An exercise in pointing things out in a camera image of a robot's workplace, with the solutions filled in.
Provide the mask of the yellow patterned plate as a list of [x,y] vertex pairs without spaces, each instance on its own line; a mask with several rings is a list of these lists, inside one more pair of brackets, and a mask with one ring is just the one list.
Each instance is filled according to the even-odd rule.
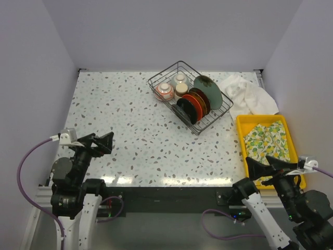
[[204,104],[203,116],[208,115],[209,112],[211,111],[211,106],[210,106],[210,101],[205,95],[205,93],[202,90],[195,87],[191,88],[189,90],[189,93],[193,93],[195,96],[200,97],[202,103]]

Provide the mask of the green floral plate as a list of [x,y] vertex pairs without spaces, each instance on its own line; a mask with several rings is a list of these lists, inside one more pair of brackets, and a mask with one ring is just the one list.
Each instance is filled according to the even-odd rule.
[[216,83],[207,76],[197,76],[194,87],[201,90],[210,101],[211,109],[219,109],[223,104],[222,93]]

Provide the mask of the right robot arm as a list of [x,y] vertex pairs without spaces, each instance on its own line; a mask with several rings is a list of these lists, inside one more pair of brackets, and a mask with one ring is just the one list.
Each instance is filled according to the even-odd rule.
[[[228,203],[244,205],[252,214],[271,249],[332,249],[332,207],[326,194],[302,191],[303,174],[323,173],[318,161],[307,156],[296,163],[267,156],[268,164],[246,157],[249,176],[232,186]],[[295,224],[293,242],[280,228],[270,208],[284,209]]]

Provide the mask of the red floral plate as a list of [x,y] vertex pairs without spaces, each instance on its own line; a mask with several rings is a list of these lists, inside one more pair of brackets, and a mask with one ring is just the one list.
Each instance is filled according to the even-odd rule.
[[195,99],[196,102],[200,105],[200,110],[201,110],[200,119],[202,119],[207,114],[207,107],[206,107],[206,103],[204,102],[203,98],[195,92],[189,92],[187,95],[189,95],[193,99]]

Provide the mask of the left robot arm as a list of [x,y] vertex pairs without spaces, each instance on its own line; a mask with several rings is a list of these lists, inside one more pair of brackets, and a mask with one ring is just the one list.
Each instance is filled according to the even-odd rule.
[[99,204],[108,198],[103,179],[86,179],[93,158],[112,152],[114,133],[91,133],[78,138],[74,129],[62,130],[52,139],[74,151],[53,164],[50,203],[55,216],[57,249],[91,249]]

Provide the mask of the orange plate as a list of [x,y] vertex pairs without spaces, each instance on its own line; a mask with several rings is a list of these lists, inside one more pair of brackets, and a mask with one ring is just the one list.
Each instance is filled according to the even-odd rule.
[[188,101],[190,101],[190,103],[194,106],[196,114],[197,114],[197,121],[200,121],[200,116],[201,116],[201,110],[200,110],[200,105],[196,102],[195,99],[193,99],[191,96],[185,94],[182,97],[183,99],[186,99]]

